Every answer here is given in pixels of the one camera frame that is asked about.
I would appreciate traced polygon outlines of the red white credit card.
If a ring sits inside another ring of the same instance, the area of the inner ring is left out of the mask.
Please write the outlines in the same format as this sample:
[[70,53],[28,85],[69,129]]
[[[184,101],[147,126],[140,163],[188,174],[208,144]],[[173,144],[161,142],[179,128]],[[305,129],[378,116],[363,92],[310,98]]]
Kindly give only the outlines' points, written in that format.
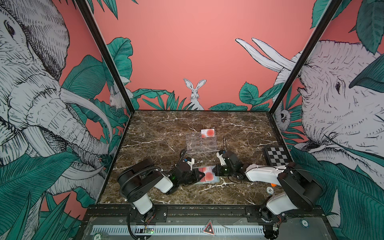
[[205,173],[205,183],[210,183],[215,180],[215,176],[211,167],[202,167],[199,168],[199,170]]
[[201,130],[202,138],[213,138],[215,136],[215,129],[203,129]]

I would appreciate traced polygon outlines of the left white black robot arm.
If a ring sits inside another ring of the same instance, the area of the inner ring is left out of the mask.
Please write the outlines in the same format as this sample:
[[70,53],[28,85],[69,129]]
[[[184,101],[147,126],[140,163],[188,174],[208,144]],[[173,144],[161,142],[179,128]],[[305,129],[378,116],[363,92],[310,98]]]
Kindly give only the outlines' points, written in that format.
[[180,186],[190,186],[201,181],[206,175],[194,168],[194,159],[182,157],[170,171],[155,166],[151,159],[143,160],[121,172],[117,178],[119,193],[141,215],[153,210],[148,192],[156,188],[166,195],[173,194]]

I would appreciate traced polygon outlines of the clear plastic organizer box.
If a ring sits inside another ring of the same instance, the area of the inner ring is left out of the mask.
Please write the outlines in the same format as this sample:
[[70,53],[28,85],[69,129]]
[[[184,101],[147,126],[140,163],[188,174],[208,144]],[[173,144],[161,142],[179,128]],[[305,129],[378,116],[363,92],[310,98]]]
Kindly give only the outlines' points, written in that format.
[[186,147],[190,155],[217,152],[217,138],[216,136],[203,138],[201,133],[187,133]]

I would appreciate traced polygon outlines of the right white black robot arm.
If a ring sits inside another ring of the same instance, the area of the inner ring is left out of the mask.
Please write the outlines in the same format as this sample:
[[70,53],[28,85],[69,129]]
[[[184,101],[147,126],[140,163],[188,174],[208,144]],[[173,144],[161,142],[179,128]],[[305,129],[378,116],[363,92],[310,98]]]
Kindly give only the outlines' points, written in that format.
[[290,210],[310,212],[324,192],[324,187],[300,165],[290,162],[285,166],[244,164],[235,153],[219,151],[220,163],[213,172],[219,177],[235,177],[241,181],[264,182],[283,188],[283,192],[270,197],[260,209],[262,214],[273,216]]

